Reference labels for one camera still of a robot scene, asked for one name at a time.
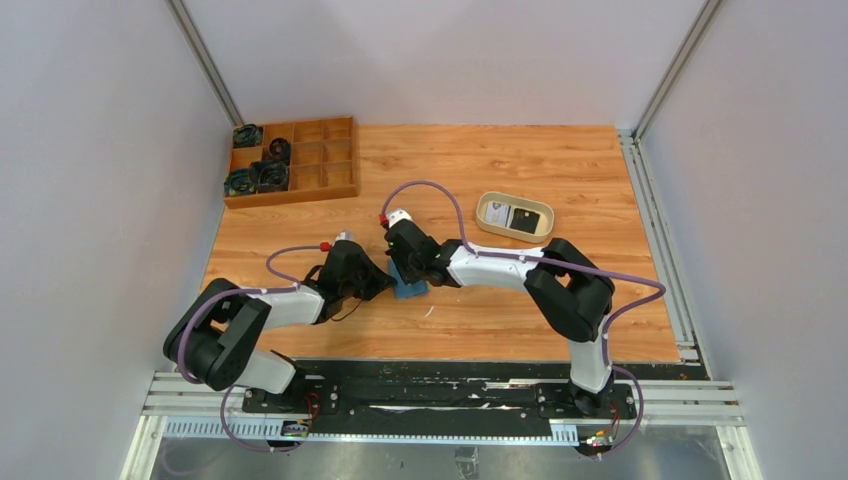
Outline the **blue card holder wallet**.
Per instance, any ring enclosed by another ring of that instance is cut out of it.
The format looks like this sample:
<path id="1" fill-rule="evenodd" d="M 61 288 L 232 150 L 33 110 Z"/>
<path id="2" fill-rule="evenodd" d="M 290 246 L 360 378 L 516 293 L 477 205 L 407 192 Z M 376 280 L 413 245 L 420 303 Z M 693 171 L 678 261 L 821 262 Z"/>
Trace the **blue card holder wallet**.
<path id="1" fill-rule="evenodd" d="M 406 283 L 392 259 L 388 260 L 388 270 L 389 275 L 396 281 L 396 284 L 392 288 L 396 299 L 406 300 L 421 297 L 429 292 L 429 285 L 424 280 L 415 283 Z"/>

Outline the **black card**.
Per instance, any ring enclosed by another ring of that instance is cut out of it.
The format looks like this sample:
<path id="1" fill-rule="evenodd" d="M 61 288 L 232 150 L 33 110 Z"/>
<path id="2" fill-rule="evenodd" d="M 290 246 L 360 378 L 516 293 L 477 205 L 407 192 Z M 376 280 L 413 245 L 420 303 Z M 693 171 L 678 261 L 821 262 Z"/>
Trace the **black card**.
<path id="1" fill-rule="evenodd" d="M 522 208 L 514 208 L 509 227 L 513 230 L 533 235 L 536 232 L 540 214 Z"/>

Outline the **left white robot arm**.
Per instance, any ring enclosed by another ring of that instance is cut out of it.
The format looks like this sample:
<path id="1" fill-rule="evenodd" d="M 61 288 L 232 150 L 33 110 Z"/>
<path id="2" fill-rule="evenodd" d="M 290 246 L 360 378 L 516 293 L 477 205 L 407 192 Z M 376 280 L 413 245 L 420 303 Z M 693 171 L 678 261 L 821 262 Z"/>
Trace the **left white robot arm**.
<path id="1" fill-rule="evenodd" d="M 243 386 L 284 393 L 298 368 L 279 353 L 258 349 L 263 332 L 325 323 L 346 300 L 371 301 L 397 284 L 350 239 L 315 248 L 325 253 L 324 262 L 302 280 L 289 277 L 284 287 L 211 281 L 165 337 L 164 356 L 186 381 L 214 391 Z"/>

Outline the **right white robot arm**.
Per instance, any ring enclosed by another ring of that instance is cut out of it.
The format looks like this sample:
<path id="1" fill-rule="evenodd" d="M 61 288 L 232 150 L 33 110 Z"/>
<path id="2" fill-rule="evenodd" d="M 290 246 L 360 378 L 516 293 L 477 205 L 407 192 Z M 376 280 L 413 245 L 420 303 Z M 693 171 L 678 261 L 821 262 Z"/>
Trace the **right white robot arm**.
<path id="1" fill-rule="evenodd" d="M 555 238 L 546 247 L 525 250 L 460 239 L 438 243 L 405 217 L 386 220 L 384 228 L 387 254 L 404 281 L 500 287 L 529 295 L 551 328 L 567 340 L 572 391 L 599 396 L 610 388 L 604 328 L 615 287 L 608 278 L 583 271 L 594 264 L 571 243 Z"/>

